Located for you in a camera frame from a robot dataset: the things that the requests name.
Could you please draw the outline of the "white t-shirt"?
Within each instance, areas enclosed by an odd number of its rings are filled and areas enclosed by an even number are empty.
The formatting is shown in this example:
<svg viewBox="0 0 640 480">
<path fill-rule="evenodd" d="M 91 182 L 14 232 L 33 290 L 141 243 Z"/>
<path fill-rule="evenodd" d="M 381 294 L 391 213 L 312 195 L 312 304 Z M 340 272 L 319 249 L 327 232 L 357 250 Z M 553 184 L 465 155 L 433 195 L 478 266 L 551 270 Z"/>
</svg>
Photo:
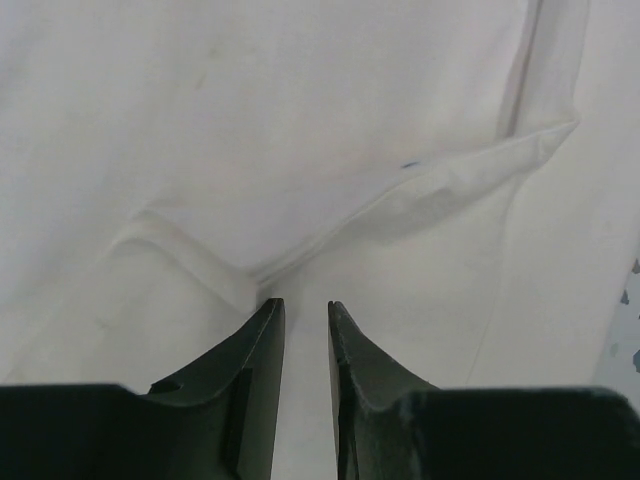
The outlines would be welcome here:
<svg viewBox="0 0 640 480">
<path fill-rule="evenodd" d="M 639 223 L 635 1 L 5 1 L 1 380 L 142 391 L 285 299 L 443 386 L 579 384 Z"/>
</svg>

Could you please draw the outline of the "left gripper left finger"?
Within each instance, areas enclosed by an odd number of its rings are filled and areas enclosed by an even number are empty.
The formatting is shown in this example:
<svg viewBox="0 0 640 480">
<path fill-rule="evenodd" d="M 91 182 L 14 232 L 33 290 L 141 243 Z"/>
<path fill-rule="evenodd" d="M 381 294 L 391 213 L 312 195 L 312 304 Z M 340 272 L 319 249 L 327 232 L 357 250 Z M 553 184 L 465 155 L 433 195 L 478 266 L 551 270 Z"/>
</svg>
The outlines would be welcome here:
<svg viewBox="0 0 640 480">
<path fill-rule="evenodd" d="M 233 335 L 144 395 L 113 384 L 5 386 L 5 479 L 267 479 L 285 306 L 266 301 Z"/>
</svg>

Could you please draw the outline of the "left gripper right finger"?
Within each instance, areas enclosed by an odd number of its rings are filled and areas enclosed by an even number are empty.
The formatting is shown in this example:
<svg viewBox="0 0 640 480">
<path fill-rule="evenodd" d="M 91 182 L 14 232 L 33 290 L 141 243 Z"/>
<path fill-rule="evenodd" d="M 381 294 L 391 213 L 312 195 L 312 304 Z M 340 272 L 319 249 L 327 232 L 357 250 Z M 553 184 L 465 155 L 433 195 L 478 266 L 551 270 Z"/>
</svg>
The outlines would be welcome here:
<svg viewBox="0 0 640 480">
<path fill-rule="evenodd" d="M 639 417 L 606 388 L 441 389 L 328 306 L 341 479 L 635 479 Z"/>
</svg>

